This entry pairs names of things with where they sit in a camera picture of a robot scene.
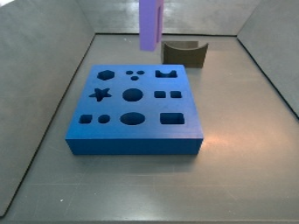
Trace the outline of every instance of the gray floor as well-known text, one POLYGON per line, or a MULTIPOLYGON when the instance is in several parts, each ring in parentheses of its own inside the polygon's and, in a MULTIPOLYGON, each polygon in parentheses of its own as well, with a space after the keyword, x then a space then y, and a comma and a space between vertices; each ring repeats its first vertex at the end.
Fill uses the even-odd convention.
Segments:
POLYGON ((65 142, 95 64, 159 64, 138 36, 97 36, 3 221, 299 221, 299 125, 237 38, 187 69, 205 143, 195 156, 73 156, 65 142))

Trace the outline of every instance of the blue foam block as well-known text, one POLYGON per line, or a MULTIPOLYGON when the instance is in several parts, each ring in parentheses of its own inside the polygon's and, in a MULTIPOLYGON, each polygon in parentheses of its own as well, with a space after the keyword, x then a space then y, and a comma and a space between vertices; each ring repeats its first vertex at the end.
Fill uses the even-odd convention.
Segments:
POLYGON ((66 136, 77 155, 198 154, 202 124, 183 66, 94 66, 66 136))

